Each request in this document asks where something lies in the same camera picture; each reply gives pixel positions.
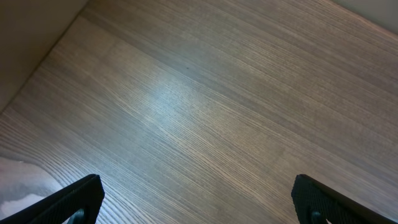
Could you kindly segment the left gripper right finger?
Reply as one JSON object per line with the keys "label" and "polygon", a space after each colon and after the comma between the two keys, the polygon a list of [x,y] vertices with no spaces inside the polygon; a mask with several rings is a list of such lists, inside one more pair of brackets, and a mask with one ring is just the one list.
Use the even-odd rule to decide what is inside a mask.
{"label": "left gripper right finger", "polygon": [[305,174],[296,176],[291,197],[300,224],[397,224]]}

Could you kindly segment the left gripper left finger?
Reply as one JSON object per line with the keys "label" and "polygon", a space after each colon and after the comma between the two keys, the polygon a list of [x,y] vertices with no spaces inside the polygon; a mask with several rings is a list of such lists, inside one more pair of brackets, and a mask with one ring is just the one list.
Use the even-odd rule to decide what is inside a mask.
{"label": "left gripper left finger", "polygon": [[104,196],[100,176],[90,174],[1,220],[1,224],[95,224]]}

